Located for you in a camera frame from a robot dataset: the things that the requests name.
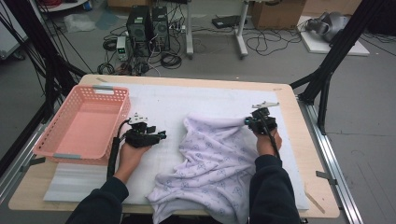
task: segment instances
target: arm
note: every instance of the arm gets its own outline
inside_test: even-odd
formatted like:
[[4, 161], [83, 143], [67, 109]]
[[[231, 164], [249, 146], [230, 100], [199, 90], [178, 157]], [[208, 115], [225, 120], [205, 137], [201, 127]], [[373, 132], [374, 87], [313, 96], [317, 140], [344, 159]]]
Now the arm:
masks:
[[125, 184], [143, 154], [150, 148], [134, 148], [124, 144], [120, 150], [120, 165], [117, 172], [100, 189], [94, 189], [81, 201], [66, 223], [120, 223], [121, 203], [129, 195]]
[[[272, 135], [280, 148], [279, 134], [274, 130]], [[256, 174], [250, 181], [249, 223], [300, 223], [289, 175], [282, 168], [282, 161], [274, 156], [269, 137], [257, 137], [260, 157], [255, 160]]]

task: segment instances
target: pink plastic basket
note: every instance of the pink plastic basket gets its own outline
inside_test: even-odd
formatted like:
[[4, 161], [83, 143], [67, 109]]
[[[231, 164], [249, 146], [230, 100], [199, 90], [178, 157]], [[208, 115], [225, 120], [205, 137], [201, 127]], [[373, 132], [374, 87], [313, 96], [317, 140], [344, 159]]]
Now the pink plastic basket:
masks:
[[77, 85], [33, 152], [57, 162], [107, 165], [112, 138], [130, 108], [126, 88]]

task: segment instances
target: sleeve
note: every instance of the sleeve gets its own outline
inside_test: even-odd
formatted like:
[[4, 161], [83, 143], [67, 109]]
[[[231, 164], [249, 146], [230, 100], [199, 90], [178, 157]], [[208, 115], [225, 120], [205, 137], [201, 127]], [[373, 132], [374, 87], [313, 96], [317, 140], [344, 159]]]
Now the sleeve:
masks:
[[249, 223], [300, 223], [293, 187], [282, 161], [263, 155], [255, 163], [256, 174], [250, 181]]
[[79, 203], [66, 224], [119, 224], [122, 212], [121, 203], [128, 195], [125, 185], [116, 177], [111, 177], [100, 189], [94, 189]]

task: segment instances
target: basket handle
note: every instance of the basket handle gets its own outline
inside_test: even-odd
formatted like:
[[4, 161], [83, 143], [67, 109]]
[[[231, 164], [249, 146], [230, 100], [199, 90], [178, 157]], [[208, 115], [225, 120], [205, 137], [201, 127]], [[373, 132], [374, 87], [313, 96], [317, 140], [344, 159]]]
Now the basket handle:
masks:
[[92, 87], [94, 90], [99, 90], [99, 91], [114, 91], [112, 86], [93, 85]]
[[78, 154], [54, 153], [52, 157], [59, 159], [81, 160], [81, 155]]

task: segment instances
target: purple towel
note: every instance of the purple towel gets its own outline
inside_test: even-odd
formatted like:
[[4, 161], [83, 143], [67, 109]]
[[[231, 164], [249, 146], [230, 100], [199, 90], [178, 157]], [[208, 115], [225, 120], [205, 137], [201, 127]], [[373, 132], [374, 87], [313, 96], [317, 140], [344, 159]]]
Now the purple towel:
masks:
[[187, 209], [204, 209], [222, 223], [246, 223], [248, 188], [258, 153], [255, 142], [245, 142], [253, 133], [244, 126], [244, 118], [189, 115], [184, 125], [187, 134], [179, 150], [186, 160], [173, 174], [158, 174], [148, 196], [154, 223]]

